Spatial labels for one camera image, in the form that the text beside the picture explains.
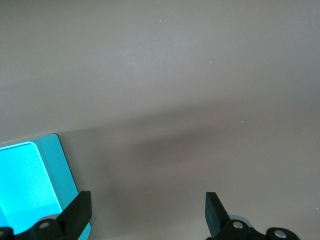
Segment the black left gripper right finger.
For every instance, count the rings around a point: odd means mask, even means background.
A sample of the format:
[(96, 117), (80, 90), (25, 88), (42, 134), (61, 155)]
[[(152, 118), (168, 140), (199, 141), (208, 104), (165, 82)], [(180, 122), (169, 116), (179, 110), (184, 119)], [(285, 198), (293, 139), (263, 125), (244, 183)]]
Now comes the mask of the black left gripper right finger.
[(215, 192), (205, 195), (205, 220), (210, 232), (206, 240), (265, 240), (244, 221), (231, 219)]

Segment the brown table cover sheet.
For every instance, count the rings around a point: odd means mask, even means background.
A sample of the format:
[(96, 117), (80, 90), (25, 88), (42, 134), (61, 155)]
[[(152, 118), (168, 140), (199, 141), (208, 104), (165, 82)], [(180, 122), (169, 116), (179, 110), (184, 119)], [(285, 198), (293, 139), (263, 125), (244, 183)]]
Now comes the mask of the brown table cover sheet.
[(320, 240), (320, 0), (0, 0), (0, 145), (50, 133), (89, 240)]

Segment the cyan plastic bin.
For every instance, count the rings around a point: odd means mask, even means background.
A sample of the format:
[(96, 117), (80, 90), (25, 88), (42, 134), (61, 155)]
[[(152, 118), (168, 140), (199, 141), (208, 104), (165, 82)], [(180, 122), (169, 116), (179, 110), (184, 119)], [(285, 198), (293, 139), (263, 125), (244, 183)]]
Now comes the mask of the cyan plastic bin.
[(57, 134), (0, 145), (0, 240), (47, 227), (78, 194)]

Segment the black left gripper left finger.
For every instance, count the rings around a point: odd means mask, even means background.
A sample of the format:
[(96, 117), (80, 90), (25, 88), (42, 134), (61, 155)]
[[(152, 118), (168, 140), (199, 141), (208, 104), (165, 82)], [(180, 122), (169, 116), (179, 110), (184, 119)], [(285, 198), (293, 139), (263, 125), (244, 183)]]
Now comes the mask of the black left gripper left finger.
[(30, 240), (78, 240), (91, 217), (91, 192), (81, 191), (55, 219), (36, 223), (30, 230)]

